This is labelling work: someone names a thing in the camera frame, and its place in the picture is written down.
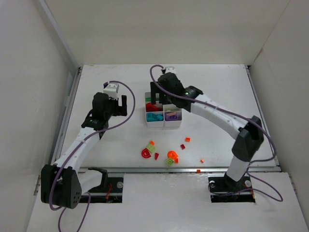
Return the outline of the teal square lego brick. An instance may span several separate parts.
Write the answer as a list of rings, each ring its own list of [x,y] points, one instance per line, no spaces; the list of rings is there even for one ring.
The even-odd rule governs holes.
[[[156,119],[157,119],[157,121],[163,121],[164,117],[163,117],[163,115],[156,115]]]

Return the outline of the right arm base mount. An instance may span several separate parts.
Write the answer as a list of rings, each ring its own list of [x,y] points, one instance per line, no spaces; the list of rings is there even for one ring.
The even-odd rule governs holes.
[[[235,182],[228,176],[209,176],[208,190],[212,203],[255,203],[252,182],[243,176]]]

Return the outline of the light green square lego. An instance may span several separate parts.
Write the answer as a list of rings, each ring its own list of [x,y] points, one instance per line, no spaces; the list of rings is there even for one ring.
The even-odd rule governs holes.
[[[167,158],[165,163],[170,167],[174,164],[174,159],[172,158]]]

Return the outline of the red arch duplo brick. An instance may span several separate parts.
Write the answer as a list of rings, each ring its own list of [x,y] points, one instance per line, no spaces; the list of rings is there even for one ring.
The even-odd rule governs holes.
[[[148,102],[145,104],[145,109],[146,109],[146,112],[159,112],[159,111],[163,111],[163,106],[160,103],[151,104],[150,102]]]

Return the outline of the teal curved lego brick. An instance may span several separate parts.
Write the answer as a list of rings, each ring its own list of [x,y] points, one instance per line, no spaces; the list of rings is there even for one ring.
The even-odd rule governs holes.
[[[147,113],[146,114],[146,121],[147,122],[155,122],[155,121],[157,121],[156,115],[157,114],[154,114],[154,113]]]

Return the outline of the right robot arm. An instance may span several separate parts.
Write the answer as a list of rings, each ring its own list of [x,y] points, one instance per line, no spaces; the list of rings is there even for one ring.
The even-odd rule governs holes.
[[[161,104],[173,104],[192,114],[201,116],[227,132],[234,140],[233,158],[225,173],[227,185],[236,186],[252,160],[254,154],[264,141],[260,118],[253,116],[250,121],[240,120],[226,110],[215,105],[207,95],[194,86],[183,87],[176,74],[167,72],[155,82],[150,83],[151,101],[159,96]]]

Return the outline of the purple lego brick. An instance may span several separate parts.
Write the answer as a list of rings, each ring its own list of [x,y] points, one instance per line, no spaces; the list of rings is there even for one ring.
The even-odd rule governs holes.
[[[179,120],[177,111],[167,111],[167,112],[165,112],[165,120],[166,121],[177,121],[177,120]]]

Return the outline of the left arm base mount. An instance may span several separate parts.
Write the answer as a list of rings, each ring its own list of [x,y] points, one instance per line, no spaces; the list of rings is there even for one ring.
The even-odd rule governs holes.
[[[82,188],[80,203],[121,203],[123,201],[124,175],[109,174],[105,169],[92,168],[79,173]]]

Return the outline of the light green curved lego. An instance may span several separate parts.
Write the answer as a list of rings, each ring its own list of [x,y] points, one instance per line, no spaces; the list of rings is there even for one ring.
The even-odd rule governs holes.
[[[148,144],[147,146],[146,146],[146,149],[152,154],[152,153],[154,153],[155,151],[156,151],[156,147],[154,146],[154,145],[152,145],[152,144]]]

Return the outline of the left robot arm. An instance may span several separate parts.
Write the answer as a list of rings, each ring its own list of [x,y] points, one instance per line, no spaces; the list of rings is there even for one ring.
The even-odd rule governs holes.
[[[127,116],[127,97],[115,99],[98,92],[92,109],[85,117],[79,133],[68,150],[52,165],[41,170],[41,201],[58,207],[74,209],[81,196],[90,189],[104,185],[108,174],[104,169],[90,168],[83,174],[79,169],[92,147],[109,129],[112,116]]]

